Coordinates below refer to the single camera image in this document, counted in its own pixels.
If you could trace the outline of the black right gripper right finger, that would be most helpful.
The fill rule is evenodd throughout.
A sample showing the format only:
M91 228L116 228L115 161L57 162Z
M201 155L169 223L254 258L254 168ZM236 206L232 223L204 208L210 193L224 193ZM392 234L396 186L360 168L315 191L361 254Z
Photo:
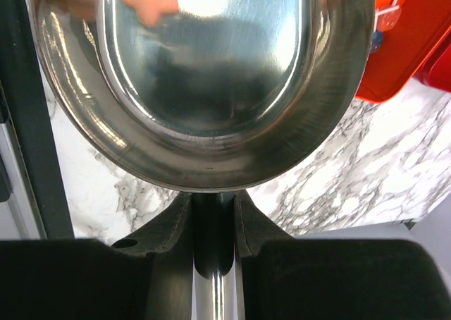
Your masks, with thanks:
M234 198L246 319L449 319L427 251L402 239L297 239Z

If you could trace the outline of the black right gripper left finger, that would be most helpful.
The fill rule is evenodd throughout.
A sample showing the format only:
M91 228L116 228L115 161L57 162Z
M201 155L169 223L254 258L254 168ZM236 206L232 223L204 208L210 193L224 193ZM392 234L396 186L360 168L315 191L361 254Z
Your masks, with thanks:
M189 319L191 195L108 246L93 239L1 243L2 319Z

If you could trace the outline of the steel candy scoop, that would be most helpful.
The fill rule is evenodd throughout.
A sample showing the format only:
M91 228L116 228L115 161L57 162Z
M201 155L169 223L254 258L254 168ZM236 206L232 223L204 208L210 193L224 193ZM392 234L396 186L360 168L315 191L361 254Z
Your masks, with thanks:
M332 132L369 56L374 0L178 0L155 27L122 0L29 0L44 74L124 171L191 195L198 319L243 317L237 192Z

